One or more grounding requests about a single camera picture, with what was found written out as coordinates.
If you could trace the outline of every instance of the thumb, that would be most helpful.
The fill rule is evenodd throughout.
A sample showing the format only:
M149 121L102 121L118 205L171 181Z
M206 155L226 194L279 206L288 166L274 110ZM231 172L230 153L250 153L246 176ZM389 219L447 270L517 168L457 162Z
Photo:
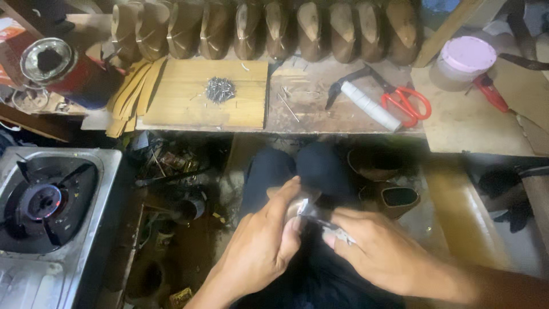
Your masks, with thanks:
M282 241L276 263L279 271L286 270L288 263L299 250L299 246L301 246L299 235L301 235L301 218L298 216L288 220L282 231Z

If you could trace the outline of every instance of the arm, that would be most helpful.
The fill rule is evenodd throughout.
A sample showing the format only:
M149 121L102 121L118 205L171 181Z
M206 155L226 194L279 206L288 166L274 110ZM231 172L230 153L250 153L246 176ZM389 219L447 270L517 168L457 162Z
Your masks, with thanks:
M300 220L284 225L288 203L301 190L298 176L284 184L255 214L242 218L221 259L185 309L227 308L262 290L284 273L301 245Z
M338 208L332 222L356 241L323 235L335 253L373 284L396 294L494 308L546 308L549 283L485 267L444 263L378 213Z

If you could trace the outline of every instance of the gas stove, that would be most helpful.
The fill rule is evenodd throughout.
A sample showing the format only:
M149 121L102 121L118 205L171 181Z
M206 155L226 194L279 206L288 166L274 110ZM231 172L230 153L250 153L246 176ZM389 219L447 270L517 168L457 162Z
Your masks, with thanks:
M0 309L93 307L131 183L121 162L116 150L6 150L0 159Z

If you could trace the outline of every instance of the leg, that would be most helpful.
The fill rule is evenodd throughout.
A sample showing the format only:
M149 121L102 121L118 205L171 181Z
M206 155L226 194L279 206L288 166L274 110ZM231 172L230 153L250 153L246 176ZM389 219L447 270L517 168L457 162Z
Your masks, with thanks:
M295 162L287 153L272 148L259 151L244 172L239 219L259 211L267 203L267 189L282 186L294 175ZM299 264L300 259L294 257L284 274L263 290L241 298L231 308L294 308L298 288L295 269L301 268Z
M303 148L296 159L301 183L322 191L322 198L334 204L358 202L358 191L353 187L348 168L339 159L335 148L315 142Z
M298 153L296 167L302 184L322 191L319 206L360 205L348 168L334 147L319 142L308 145ZM322 241L318 225L308 223L301 239L302 266L306 268L302 289L315 309L403 307L401 297L364 280L336 255Z
M282 186L295 175L295 162L287 153L266 148L259 151L244 172L244 190L239 219L267 203L267 189Z

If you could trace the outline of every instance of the fingernail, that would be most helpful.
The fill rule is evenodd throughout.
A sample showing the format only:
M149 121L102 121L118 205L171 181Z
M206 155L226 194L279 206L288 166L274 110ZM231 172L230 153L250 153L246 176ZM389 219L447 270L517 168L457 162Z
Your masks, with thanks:
M301 233L301 217L297 216L294 218L292 229Z
M330 248L334 249L335 247L335 234L331 231L324 230L322 232L322 240L328 245Z

